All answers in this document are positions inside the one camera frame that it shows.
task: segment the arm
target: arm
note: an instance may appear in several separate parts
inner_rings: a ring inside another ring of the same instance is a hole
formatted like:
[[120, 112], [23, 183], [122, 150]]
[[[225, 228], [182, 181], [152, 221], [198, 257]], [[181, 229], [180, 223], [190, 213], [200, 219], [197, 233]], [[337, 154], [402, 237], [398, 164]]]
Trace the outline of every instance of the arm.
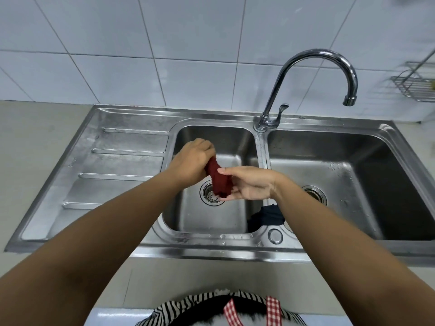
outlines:
[[435, 291], [373, 239], [285, 175], [256, 167], [235, 176], [223, 200], [273, 198], [354, 325], [433, 325]]
[[187, 143], [167, 170], [88, 212], [11, 269], [0, 279], [2, 325], [83, 325], [166, 205], [205, 177], [213, 155], [208, 141]]

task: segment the dark red cloth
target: dark red cloth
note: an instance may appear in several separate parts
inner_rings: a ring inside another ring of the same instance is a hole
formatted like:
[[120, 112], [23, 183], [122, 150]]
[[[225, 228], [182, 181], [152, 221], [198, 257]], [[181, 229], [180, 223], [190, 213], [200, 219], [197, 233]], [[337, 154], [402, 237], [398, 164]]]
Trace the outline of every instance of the dark red cloth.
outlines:
[[233, 181], [231, 180], [231, 176], [219, 174], [217, 170], [218, 168], [220, 168], [220, 165], [217, 163], [216, 157], [213, 156], [205, 165], [205, 173], [211, 176], [213, 193], [216, 196], [225, 198], [231, 194]]

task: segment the faucet spout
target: faucet spout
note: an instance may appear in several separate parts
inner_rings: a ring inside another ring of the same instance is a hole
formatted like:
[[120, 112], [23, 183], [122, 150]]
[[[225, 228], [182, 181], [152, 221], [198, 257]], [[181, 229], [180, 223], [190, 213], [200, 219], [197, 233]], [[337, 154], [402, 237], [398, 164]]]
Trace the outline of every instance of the faucet spout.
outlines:
[[275, 101], [276, 95], [278, 94], [279, 88], [281, 87], [282, 82], [284, 81], [284, 77], [287, 74], [288, 70], [295, 64], [299, 63], [302, 60], [306, 60], [308, 58], [323, 58], [325, 60], [329, 60], [343, 71], [348, 81], [348, 92], [343, 100], [343, 105], [345, 106], [353, 106], [356, 101], [356, 93], [358, 90], [358, 78], [356, 76], [356, 72], [352, 64], [345, 59], [339, 53], [328, 49], [310, 49], [302, 51], [299, 54], [294, 55], [291, 59], [289, 59], [284, 66], [281, 68], [278, 77], [275, 81], [275, 85], [272, 89], [271, 95], [269, 97], [268, 103], [260, 116], [260, 120], [254, 124], [254, 129], [258, 132], [264, 132], [268, 128], [276, 128], [279, 125], [276, 121], [273, 122], [273, 125], [269, 122], [269, 112], [272, 108], [272, 105]]

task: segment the dark blue cloth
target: dark blue cloth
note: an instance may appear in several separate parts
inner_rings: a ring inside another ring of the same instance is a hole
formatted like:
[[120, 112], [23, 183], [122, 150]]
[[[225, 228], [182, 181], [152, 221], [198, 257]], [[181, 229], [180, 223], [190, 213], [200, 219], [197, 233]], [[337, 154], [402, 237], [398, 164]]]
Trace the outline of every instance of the dark blue cloth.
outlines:
[[284, 221], [278, 205], [264, 206], [247, 221], [247, 231], [257, 231], [262, 225], [282, 225]]

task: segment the dish rack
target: dish rack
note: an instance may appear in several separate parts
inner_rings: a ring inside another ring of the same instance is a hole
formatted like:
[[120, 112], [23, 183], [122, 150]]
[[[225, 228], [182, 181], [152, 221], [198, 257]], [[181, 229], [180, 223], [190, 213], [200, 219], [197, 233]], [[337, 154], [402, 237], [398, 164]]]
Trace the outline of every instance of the dish rack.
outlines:
[[406, 62], [408, 70], [392, 76], [401, 93], [417, 102], [435, 103], [435, 63], [428, 60], [435, 55], [435, 49], [421, 62]]

